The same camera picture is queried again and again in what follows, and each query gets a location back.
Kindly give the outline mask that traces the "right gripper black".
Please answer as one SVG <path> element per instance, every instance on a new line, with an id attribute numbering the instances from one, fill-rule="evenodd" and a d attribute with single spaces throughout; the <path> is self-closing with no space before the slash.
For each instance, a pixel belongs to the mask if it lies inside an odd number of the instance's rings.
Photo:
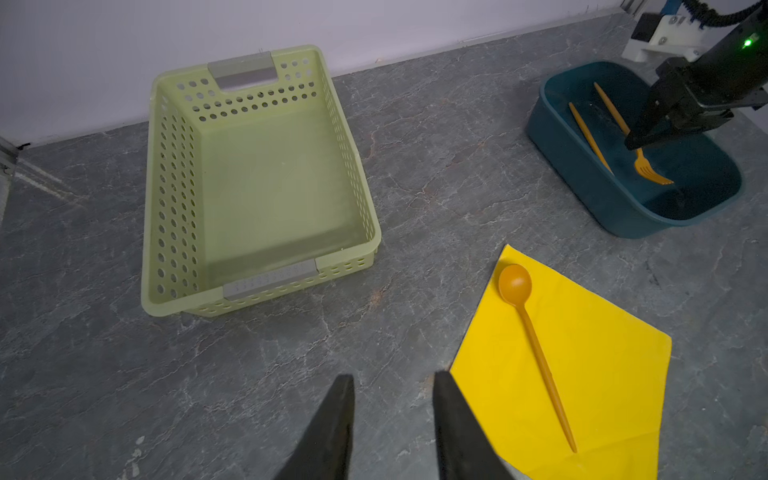
<path id="1" fill-rule="evenodd" d="M 665 60 L 653 90 L 628 96 L 628 150 L 713 129 L 738 108 L 767 105 L 767 19 L 750 17 L 695 61 Z"/>

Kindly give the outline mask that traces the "orange plastic fork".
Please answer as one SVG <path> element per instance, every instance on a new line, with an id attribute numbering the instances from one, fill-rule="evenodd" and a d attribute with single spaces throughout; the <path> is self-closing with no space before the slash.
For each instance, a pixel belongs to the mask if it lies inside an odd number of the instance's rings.
<path id="1" fill-rule="evenodd" d="M 628 136 L 630 133 L 629 126 L 625 122 L 623 116 L 619 113 L 618 109 L 615 107 L 614 103 L 611 101 L 611 99 L 608 97 L 608 95 L 605 93 L 605 91 L 602 89 L 602 87 L 597 83 L 594 82 L 593 86 L 595 90 L 597 91 L 598 95 L 600 96 L 601 100 L 603 101 L 604 105 L 608 109 L 609 113 L 613 117 L 613 119 L 618 124 L 621 131 Z M 634 162 L 634 168 L 635 171 L 644 179 L 649 180 L 655 184 L 658 185 L 671 185 L 673 184 L 673 181 L 658 174 L 651 166 L 650 161 L 645 157 L 643 149 L 638 148 L 635 150 L 636 159 Z"/>

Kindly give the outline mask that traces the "yellow paper napkin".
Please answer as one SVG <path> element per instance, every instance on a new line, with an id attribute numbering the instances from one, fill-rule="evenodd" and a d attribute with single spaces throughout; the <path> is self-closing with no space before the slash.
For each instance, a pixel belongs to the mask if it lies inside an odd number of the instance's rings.
<path id="1" fill-rule="evenodd" d="M 566 411 L 565 435 L 517 311 L 490 281 L 452 375 L 495 452 L 532 479 L 653 479 L 671 338 L 505 247 L 524 266 L 526 308 Z"/>

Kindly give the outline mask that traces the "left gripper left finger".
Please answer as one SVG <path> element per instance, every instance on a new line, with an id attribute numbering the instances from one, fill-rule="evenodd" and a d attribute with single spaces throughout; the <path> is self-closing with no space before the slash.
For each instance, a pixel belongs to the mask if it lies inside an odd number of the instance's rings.
<path id="1" fill-rule="evenodd" d="M 275 479 L 347 479 L 354 414 L 354 378 L 338 375 Z"/>

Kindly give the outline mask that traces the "orange plastic spoon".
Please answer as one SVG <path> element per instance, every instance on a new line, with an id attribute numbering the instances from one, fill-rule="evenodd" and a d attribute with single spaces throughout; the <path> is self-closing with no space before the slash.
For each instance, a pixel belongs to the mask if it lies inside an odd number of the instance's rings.
<path id="1" fill-rule="evenodd" d="M 515 308 L 521 319 L 563 434 L 570 449 L 574 453 L 577 453 L 578 446 L 570 427 L 564 405 L 537 336 L 534 324 L 526 310 L 526 303 L 529 300 L 533 289 L 532 278 L 528 270 L 522 265 L 510 264 L 502 269 L 497 282 L 497 288 L 501 298 Z"/>

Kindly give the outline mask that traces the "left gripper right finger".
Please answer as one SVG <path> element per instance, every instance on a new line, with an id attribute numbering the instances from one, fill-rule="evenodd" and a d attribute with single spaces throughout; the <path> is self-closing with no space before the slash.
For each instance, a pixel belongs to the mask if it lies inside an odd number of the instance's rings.
<path id="1" fill-rule="evenodd" d="M 432 404 L 441 480 L 513 479 L 450 372 L 435 373 Z"/>

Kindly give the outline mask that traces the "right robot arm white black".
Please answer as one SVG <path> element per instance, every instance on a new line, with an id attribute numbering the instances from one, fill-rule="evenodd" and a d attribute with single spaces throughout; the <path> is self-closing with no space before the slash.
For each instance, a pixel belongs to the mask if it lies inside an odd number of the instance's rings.
<path id="1" fill-rule="evenodd" d="M 703 1 L 669 1 L 641 15 L 623 56 L 656 68 L 639 119 L 625 140 L 637 149 L 717 129 L 741 108 L 767 104 L 767 3 L 720 14 Z"/>

